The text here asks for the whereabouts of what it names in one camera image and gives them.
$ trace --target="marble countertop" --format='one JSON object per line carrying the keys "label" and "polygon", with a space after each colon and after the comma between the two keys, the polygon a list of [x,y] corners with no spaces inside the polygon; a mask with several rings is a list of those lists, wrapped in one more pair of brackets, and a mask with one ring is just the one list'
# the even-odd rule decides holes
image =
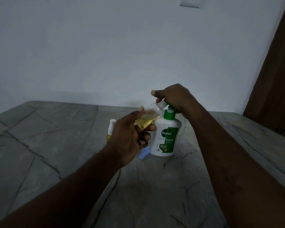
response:
{"label": "marble countertop", "polygon": [[[78,169],[105,145],[110,119],[133,110],[30,101],[0,114],[0,219]],[[236,113],[211,115],[285,186],[284,137]],[[141,160],[138,153],[83,227],[227,227],[194,131],[177,118],[177,154]]]}

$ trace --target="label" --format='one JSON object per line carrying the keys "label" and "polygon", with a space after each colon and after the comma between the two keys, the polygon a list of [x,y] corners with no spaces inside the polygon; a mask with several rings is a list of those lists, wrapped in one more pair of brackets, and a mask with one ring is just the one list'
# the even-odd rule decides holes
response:
{"label": "label", "polygon": [[178,128],[175,127],[168,127],[161,132],[161,136],[165,139],[165,142],[164,144],[160,144],[159,148],[163,153],[173,152],[177,132]]}

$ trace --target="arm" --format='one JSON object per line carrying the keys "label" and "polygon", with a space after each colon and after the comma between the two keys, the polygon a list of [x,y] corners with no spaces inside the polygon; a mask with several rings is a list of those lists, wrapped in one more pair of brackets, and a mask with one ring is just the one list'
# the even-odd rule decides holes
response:
{"label": "arm", "polygon": [[82,226],[114,174],[148,145],[150,134],[133,124],[143,115],[142,109],[119,119],[108,145],[66,179],[2,219],[0,227]]}
{"label": "arm", "polygon": [[192,125],[213,190],[230,227],[285,227],[285,188],[264,170],[196,101],[176,84],[153,91]]}

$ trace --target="switch plate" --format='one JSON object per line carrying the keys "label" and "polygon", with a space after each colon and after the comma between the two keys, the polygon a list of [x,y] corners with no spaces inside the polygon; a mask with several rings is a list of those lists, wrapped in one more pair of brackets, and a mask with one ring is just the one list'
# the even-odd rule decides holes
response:
{"label": "switch plate", "polygon": [[180,6],[198,8],[201,0],[180,0]]}

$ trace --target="white soap bottle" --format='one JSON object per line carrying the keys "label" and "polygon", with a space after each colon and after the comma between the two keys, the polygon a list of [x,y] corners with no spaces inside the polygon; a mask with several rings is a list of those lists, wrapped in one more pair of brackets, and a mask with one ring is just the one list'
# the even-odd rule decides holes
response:
{"label": "white soap bottle", "polygon": [[157,130],[154,132],[150,142],[151,154],[161,157],[175,154],[175,143],[182,126],[182,122],[175,119],[175,114],[175,108],[169,105],[168,109],[165,110],[164,116],[154,121]]}

